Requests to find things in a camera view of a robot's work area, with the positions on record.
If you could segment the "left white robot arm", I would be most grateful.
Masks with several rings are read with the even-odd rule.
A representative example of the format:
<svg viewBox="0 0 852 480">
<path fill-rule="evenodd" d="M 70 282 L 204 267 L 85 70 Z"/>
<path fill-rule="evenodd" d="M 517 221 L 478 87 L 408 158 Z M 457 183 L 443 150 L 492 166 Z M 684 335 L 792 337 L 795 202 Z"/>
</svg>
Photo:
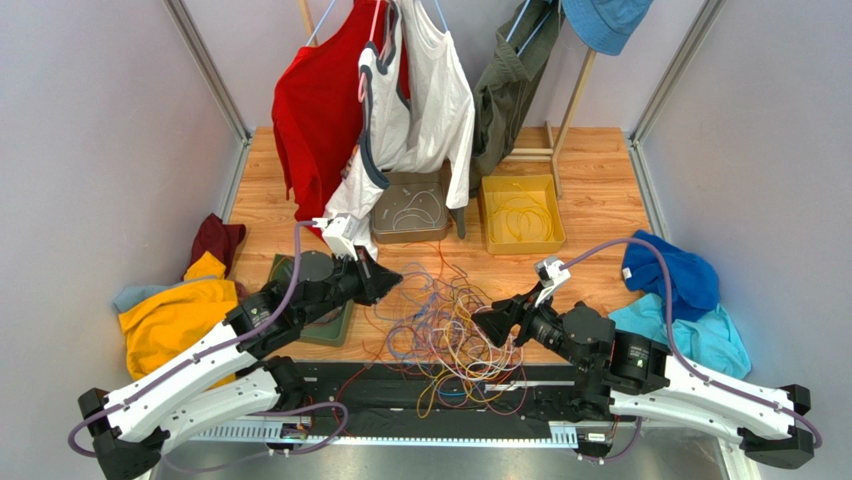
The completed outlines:
<svg viewBox="0 0 852 480">
<path fill-rule="evenodd" d="M 78 427 L 89 431 L 92 447 L 78 445 L 74 433 L 69 445 L 96 458 L 106 478 L 135 479 L 182 442 L 231 419 L 300 414 L 304 378 L 277 350 L 349 302 L 377 304 L 402 280 L 362 246 L 330 262 L 329 272 L 302 279 L 296 259 L 288 281 L 269 281 L 151 374 L 111 392 L 85 392 Z"/>
</svg>

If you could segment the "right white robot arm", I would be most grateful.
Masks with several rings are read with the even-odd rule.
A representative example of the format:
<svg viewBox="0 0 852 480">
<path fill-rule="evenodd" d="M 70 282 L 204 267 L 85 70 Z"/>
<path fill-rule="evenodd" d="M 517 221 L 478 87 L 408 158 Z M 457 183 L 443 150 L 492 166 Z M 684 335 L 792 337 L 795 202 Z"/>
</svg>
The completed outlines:
<svg viewBox="0 0 852 480">
<path fill-rule="evenodd" d="M 814 457 L 816 436 L 801 419 L 810 409 L 810 392 L 800 385 L 755 386 L 680 362 L 666 345 L 617 329 L 582 301 L 557 312 L 542 284 L 494 302 L 472 320 L 495 346 L 534 340 L 573 367 L 574 384 L 563 404 L 571 421 L 627 416 L 677 423 L 781 469 L 798 469 Z"/>
</svg>

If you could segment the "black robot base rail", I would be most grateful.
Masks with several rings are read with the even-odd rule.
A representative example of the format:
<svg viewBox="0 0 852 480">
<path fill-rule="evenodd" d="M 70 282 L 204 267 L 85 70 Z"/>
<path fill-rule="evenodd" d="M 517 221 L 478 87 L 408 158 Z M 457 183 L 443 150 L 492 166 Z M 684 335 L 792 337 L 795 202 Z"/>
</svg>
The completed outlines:
<svg viewBox="0 0 852 480">
<path fill-rule="evenodd" d="M 223 421 L 201 441 L 297 449 L 332 437 L 339 445 L 553 448 L 606 457 L 632 415 L 583 418 L 570 403 L 569 366 L 531 365 L 464 387 L 434 365 L 298 362 L 303 380 L 284 408 Z M 300 409 L 284 416 L 284 409 Z"/>
</svg>

